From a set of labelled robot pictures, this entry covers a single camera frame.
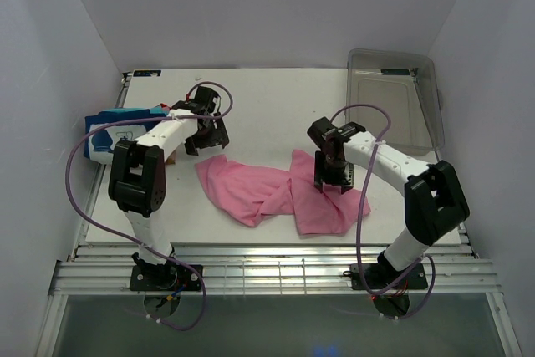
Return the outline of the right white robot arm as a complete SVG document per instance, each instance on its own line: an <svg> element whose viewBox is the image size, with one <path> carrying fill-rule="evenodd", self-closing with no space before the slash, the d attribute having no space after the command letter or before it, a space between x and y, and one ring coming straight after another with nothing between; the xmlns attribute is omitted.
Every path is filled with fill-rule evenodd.
<svg viewBox="0 0 535 357"><path fill-rule="evenodd" d="M311 124L308 136L315 152L314 186L354 187L354 165L369 169L404 198L405 229L366 268L368 281L396 288L408 277L408 267L438 240L470 216L455 168L447 161L431 164L379 142L363 126L335 126L323 117Z"/></svg>

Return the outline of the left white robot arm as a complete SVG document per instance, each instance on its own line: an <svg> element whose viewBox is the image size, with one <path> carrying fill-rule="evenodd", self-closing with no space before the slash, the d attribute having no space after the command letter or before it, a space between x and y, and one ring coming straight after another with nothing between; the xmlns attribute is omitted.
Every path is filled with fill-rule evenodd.
<svg viewBox="0 0 535 357"><path fill-rule="evenodd" d="M158 289L171 288L177 280L176 267L168 263L173 247L156 216L166 198L166 161L182 145L187 155L198 156L201 149L229 144L223 121L228 112L221 111L219 89L226 88L211 81L196 84L148 132L119 140L114 148L109 197L125 214L139 243L135 262L151 265L148 279Z"/></svg>

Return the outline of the pink t shirt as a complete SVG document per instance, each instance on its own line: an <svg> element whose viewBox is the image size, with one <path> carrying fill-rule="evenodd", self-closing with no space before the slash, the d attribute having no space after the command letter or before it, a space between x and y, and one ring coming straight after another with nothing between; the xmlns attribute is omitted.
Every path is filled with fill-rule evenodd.
<svg viewBox="0 0 535 357"><path fill-rule="evenodd" d="M334 186L320 193L313 182L314 158L294 150L290 168L249 166L213 156L195 165L203 191L212 204L246 227L257 227L273 216L292 215L297 232L308 235L344 235L356 223L359 204L371 213L359 190L342 194Z"/></svg>

